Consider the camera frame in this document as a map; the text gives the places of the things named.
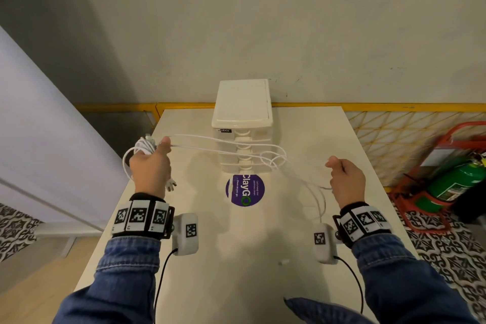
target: white cable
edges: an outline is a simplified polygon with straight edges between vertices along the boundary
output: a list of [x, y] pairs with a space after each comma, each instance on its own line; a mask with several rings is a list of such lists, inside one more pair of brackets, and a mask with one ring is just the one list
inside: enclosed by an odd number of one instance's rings
[[[228, 141], [228, 140], [222, 140], [222, 139], [219, 139], [219, 138], [199, 136], [199, 135], [191, 135], [191, 134], [174, 134], [174, 135], [170, 135], [168, 137], [196, 137], [196, 138], [204, 138], [204, 139], [212, 140], [212, 141], [216, 141], [216, 142], [228, 143], [228, 144], [232, 144], [232, 145], [275, 147], [277, 149], [280, 149], [283, 152], [283, 154], [279, 154], [279, 153], [274, 152], [274, 151], [262, 151], [260, 153], [260, 155], [241, 154], [241, 153], [233, 152], [233, 151], [223, 151], [223, 150], [215, 150], [215, 149], [197, 148], [197, 147], [186, 146], [186, 145], [171, 145], [171, 147], [173, 147], [173, 148], [202, 150], [202, 151], [216, 152], [218, 154], [238, 155], [238, 156], [245, 156], [245, 157], [249, 157], [249, 158], [260, 159], [260, 161], [262, 162], [262, 164], [270, 167], [271, 170], [280, 170], [280, 172], [284, 176], [286, 176], [286, 177], [289, 177], [289, 176], [286, 175], [285, 173], [283, 173], [281, 171], [280, 167], [282, 167], [286, 162], [288, 162], [288, 163], [290, 163], [290, 164], [292, 164], [292, 165], [295, 166], [294, 163], [292, 163], [291, 161], [289, 161], [287, 159], [287, 152], [285, 151], [285, 149], [283, 149], [282, 147], [280, 147], [278, 145], [274, 145], [274, 144], [254, 144], [254, 143], [249, 144], [249, 143], [246, 143], [246, 142]], [[123, 155], [123, 158], [122, 158], [122, 165], [123, 165], [123, 169], [125, 171], [125, 174], [127, 175], [127, 177], [129, 179], [132, 179], [132, 177], [128, 173], [127, 167], [126, 167], [126, 163], [125, 163], [125, 160], [126, 160], [127, 155], [132, 150], [133, 150], [134, 154], [137, 153], [138, 151], [142, 151], [145, 155], [150, 155], [150, 154], [154, 153], [155, 149], [156, 149], [155, 140], [151, 136], [147, 135], [145, 138], [144, 137], [140, 137], [140, 139], [137, 141], [137, 143], [135, 144], [135, 146], [132, 147], [132, 148], [130, 148], [130, 149], [128, 149], [125, 152], [125, 154]], [[268, 158], [266, 156], [263, 156], [263, 154], [272, 154], [272, 155], [276, 155], [276, 156], [273, 157], [273, 158]], [[282, 159], [283, 162], [278, 165], [275, 162], [277, 159]], [[292, 176], [292, 177], [295, 178], [296, 180], [300, 181], [301, 184], [304, 187], [306, 187], [307, 190], [309, 190], [309, 192], [311, 193], [312, 197], [314, 198], [314, 200], [316, 202], [317, 209], [319, 211], [319, 220], [320, 220], [320, 222], [322, 222], [322, 216], [326, 212], [326, 197], [325, 197], [324, 193], [322, 192], [322, 190], [323, 189], [325, 189], [325, 190], [331, 190], [331, 188], [324, 187], [324, 186], [320, 186], [318, 184], [315, 184], [314, 182], [307, 181], [307, 180], [303, 180], [303, 179], [301, 179], [301, 178], [299, 178], [297, 176]], [[319, 200], [318, 200], [316, 194], [312, 191], [312, 188], [309, 185], [315, 186], [319, 190], [319, 193], [321, 194], [322, 199], [323, 199], [323, 203], [324, 203], [324, 210], [323, 211], [321, 211], [321, 205], [319, 204]], [[167, 190], [173, 191], [174, 190], [174, 188], [173, 188], [174, 186], [176, 186], [175, 181], [171, 178], [167, 182]]]

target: plastic storage tower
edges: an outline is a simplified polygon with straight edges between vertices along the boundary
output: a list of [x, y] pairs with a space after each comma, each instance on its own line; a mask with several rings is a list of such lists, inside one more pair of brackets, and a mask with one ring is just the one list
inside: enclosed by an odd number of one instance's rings
[[270, 167], [264, 165], [260, 159], [248, 155], [275, 151], [268, 146], [254, 146], [254, 144], [272, 143], [272, 126], [272, 102], [267, 79], [241, 79], [219, 83], [212, 118], [214, 137], [247, 144], [216, 143], [220, 150], [238, 153], [238, 155], [219, 155], [223, 172], [232, 174], [270, 172]]

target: denim sleeve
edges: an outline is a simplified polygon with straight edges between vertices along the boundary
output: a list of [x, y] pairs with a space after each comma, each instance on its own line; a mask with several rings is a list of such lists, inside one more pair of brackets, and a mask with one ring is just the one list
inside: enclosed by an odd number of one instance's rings
[[66, 297], [53, 324], [152, 324], [159, 251], [153, 238], [112, 238], [93, 284]]
[[380, 324], [477, 323], [462, 297], [395, 235], [364, 237], [352, 252], [364, 279], [366, 302]]

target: black cable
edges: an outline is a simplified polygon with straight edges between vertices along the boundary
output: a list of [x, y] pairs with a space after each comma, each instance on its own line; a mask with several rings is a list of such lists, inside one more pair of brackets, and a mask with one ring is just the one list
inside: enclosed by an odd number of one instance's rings
[[356, 274], [354, 273], [353, 269], [349, 266], [349, 264], [344, 261], [344, 259], [341, 259], [339, 256], [333, 256], [336, 260], [341, 260], [346, 266], [348, 267], [349, 270], [351, 270], [351, 273], [353, 273], [354, 278], [356, 279], [356, 283], [358, 283], [358, 287], [360, 288], [360, 293], [361, 293], [361, 310], [360, 314], [363, 314], [363, 306], [365, 305], [365, 299], [363, 297], [363, 290], [361, 289], [361, 284], [360, 281], [358, 280], [358, 277], [356, 277]]
[[160, 275], [160, 282], [158, 283], [158, 290], [157, 290], [157, 295], [155, 296], [155, 302], [154, 302], [154, 324], [155, 324], [155, 313], [156, 313], [156, 308], [157, 308], [157, 300], [158, 300], [158, 294], [160, 293], [160, 286], [162, 285], [162, 278], [164, 277], [164, 271], [165, 271], [165, 266], [167, 265], [167, 262], [169, 260], [169, 257], [173, 253], [176, 253], [179, 249], [173, 249], [171, 253], [167, 256], [167, 259], [165, 260], [164, 267], [162, 268], [162, 274]]

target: gray wall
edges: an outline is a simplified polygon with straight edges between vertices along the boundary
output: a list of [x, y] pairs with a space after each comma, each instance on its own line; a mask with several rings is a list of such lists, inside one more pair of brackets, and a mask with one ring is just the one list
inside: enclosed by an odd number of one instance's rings
[[0, 25], [72, 102], [483, 102], [486, 0], [0, 0]]

